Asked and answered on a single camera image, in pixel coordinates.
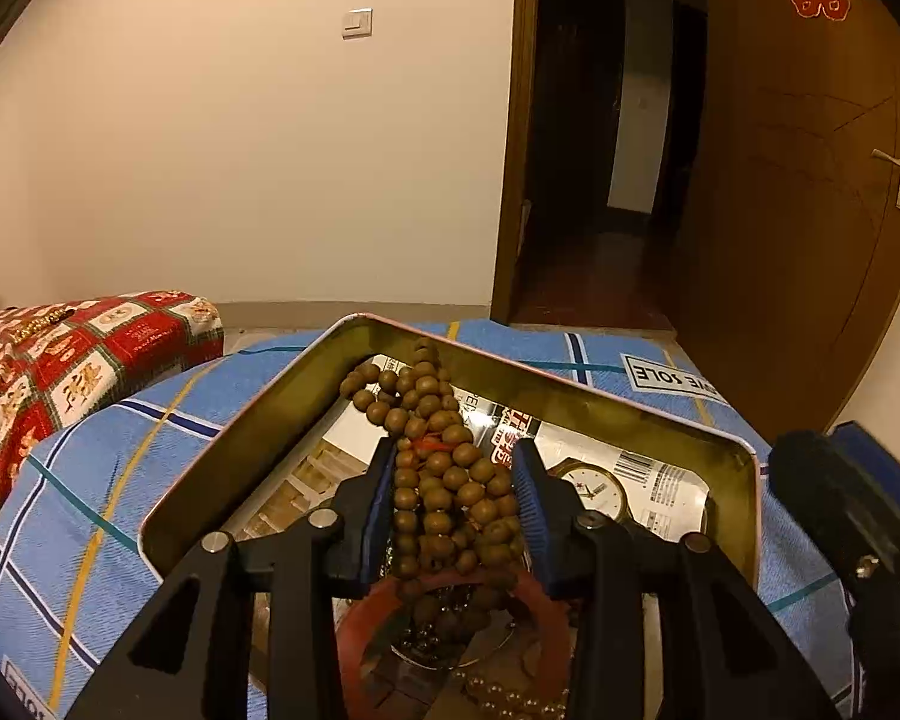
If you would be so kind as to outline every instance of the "wooden door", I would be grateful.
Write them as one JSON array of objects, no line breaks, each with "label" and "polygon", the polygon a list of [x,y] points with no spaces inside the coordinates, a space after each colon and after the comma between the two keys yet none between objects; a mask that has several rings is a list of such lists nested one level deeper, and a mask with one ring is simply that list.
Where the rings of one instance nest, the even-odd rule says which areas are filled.
[{"label": "wooden door", "polygon": [[879,0],[799,4],[709,0],[668,312],[768,440],[831,423],[900,296],[900,169],[871,157],[900,156],[900,28]]}]

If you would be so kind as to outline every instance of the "blue checkered bedsheet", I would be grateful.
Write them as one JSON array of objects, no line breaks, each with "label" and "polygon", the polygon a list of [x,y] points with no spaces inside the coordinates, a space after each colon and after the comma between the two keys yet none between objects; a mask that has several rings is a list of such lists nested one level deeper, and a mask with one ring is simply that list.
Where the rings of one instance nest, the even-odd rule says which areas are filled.
[{"label": "blue checkered bedsheet", "polygon": [[[447,332],[445,324],[419,327]],[[115,485],[124,484],[108,518],[119,531],[135,536],[146,513],[194,456],[318,336],[290,334],[207,364],[213,370],[189,384],[191,389],[142,456],[138,447],[193,371],[56,433],[34,448],[34,456],[96,512],[104,511]],[[682,418],[703,420],[698,403],[689,397],[631,389],[623,353],[696,372],[686,359],[668,359],[653,341],[519,331],[488,320],[461,323],[457,340]],[[707,401],[706,418],[753,446],[765,464],[769,447],[732,408]],[[135,466],[128,470],[128,464]],[[762,505],[760,597],[848,714],[859,703],[860,668],[845,633],[842,586],[766,487]],[[25,465],[0,513],[0,664],[8,662],[22,674],[58,717],[157,586],[125,539],[105,536],[74,603],[74,578],[87,565],[88,544],[97,531],[32,464]],[[68,646],[61,645],[63,640]],[[259,691],[252,689],[248,702],[251,718],[266,716]]]}]

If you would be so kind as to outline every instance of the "door frame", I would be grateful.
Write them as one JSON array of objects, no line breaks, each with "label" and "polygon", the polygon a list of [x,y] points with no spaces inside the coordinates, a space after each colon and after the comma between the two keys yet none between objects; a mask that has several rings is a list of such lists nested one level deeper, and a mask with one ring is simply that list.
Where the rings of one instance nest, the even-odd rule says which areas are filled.
[{"label": "door frame", "polygon": [[514,42],[511,49],[511,88],[506,113],[506,154],[497,231],[490,318],[507,324],[514,309],[516,260],[520,245],[520,217],[527,178],[530,103],[536,60],[536,1],[514,0]]}]

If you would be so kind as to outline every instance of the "watch face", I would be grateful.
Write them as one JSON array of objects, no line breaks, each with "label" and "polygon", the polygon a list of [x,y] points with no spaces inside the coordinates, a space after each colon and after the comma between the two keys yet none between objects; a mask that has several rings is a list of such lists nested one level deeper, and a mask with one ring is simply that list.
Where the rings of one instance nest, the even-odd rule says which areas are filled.
[{"label": "watch face", "polygon": [[588,509],[597,509],[610,519],[619,519],[626,509],[623,490],[607,471],[576,467],[563,474],[563,478],[573,484]]}]

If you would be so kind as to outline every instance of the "wall switch plate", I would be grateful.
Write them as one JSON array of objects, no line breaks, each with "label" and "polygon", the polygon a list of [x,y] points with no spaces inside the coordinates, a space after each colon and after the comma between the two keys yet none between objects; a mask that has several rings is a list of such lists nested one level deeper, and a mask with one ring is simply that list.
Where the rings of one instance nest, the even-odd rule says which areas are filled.
[{"label": "wall switch plate", "polygon": [[362,7],[343,16],[343,38],[367,37],[373,31],[373,8]]}]

